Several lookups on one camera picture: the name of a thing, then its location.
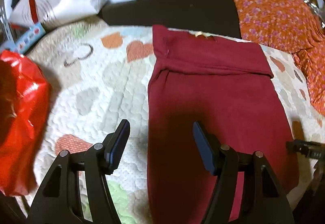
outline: folded maroon garment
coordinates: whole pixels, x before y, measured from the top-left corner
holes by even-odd
[[[199,224],[216,177],[205,170],[192,135],[203,123],[221,144],[262,151],[284,190],[298,184],[297,157],[284,109],[261,47],[153,27],[157,61],[148,86],[148,195],[154,224]],[[239,177],[231,219],[238,217]]]

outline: red plastic bag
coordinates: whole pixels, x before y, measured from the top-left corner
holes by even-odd
[[[27,195],[35,185],[33,163],[42,142],[50,85],[30,59],[0,54],[0,190]]]

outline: folded black garment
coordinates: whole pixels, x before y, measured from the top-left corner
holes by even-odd
[[[233,0],[135,0],[106,4],[99,16],[109,25],[162,24],[242,38]]]

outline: white quilted blanket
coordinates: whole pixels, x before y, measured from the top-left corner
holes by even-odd
[[[306,80],[289,54],[262,46],[288,121],[297,136],[324,142],[324,118],[310,105]],[[147,85],[155,56],[151,27],[111,27],[91,17],[45,36],[28,57],[42,69],[53,91],[51,113],[34,172],[40,184],[62,149],[84,151],[128,119],[131,134],[108,186],[125,224],[151,223],[147,197]],[[289,195],[294,207],[312,178],[314,162],[300,157],[300,184]],[[91,220],[84,175],[82,207]],[[26,196],[32,203],[36,191]]]

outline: black robotic device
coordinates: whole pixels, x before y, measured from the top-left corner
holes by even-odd
[[[27,223],[92,223],[81,207],[78,172],[85,171],[93,223],[121,224],[105,175],[117,169],[129,135],[130,123],[122,120],[103,143],[74,154],[61,151],[37,191]],[[243,198],[239,218],[230,223],[294,224],[286,195],[262,152],[245,154],[221,145],[199,122],[193,124],[193,136],[205,168],[218,177],[201,224],[228,223],[238,172],[244,172]]]

